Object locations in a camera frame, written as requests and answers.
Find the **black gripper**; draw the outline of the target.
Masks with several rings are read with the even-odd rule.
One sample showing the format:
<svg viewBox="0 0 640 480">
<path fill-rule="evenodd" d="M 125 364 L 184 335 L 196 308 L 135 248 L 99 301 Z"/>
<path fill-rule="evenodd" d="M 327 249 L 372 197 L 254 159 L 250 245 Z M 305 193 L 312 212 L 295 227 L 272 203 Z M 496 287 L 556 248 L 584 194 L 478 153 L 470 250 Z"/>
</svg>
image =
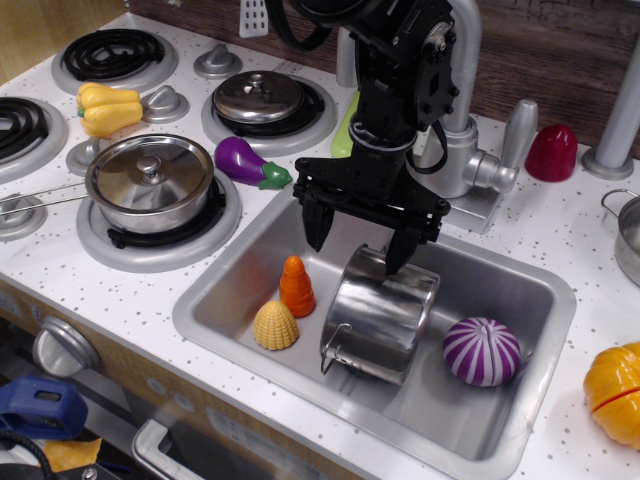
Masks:
<svg viewBox="0 0 640 480">
<path fill-rule="evenodd" d="M 421 243 L 434 242 L 449 202 L 410 174 L 411 142 L 397 148 L 354 142 L 347 158 L 301 157 L 294 197 L 302 206 L 305 238 L 319 252 L 336 211 L 394 230 L 385 263 L 396 274 Z"/>
</svg>

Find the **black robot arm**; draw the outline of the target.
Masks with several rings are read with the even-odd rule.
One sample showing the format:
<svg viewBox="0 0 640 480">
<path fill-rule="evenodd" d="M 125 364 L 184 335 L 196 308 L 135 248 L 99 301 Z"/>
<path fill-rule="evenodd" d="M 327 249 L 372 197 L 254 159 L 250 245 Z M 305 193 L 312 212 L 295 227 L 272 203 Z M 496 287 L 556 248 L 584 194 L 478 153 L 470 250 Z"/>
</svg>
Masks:
<svg viewBox="0 0 640 480">
<path fill-rule="evenodd" d="M 295 163 L 294 195 L 302 206 L 307 243 L 320 250 L 335 212 L 393 230 L 386 272 L 395 274 L 416 248 L 439 235 L 448 201 L 414 175 L 441 170 L 448 155 L 420 167 L 413 147 L 453 110 L 456 36 L 446 1 L 296 1 L 294 8 L 319 27 L 343 27 L 355 40 L 359 101 L 349 125 L 346 158 L 302 157 Z"/>
</svg>

